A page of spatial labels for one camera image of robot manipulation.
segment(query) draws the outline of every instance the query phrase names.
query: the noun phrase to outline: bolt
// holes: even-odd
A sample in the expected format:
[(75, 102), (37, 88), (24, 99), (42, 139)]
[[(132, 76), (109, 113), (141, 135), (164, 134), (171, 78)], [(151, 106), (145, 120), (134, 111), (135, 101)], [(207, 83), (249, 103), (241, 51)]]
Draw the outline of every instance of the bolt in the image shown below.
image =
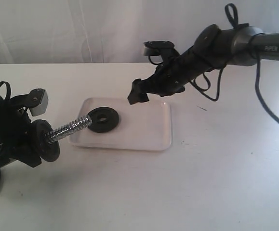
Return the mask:
[(65, 124), (61, 128), (58, 128), (56, 130), (50, 131), (47, 134), (45, 134), (45, 140), (52, 144), (54, 142), (57, 142), (75, 132), (78, 132), (80, 130), (83, 130), (84, 128), (87, 128), (92, 124), (92, 120), (90, 116), (86, 115), (79, 119), (76, 119), (72, 121), (71, 123)]

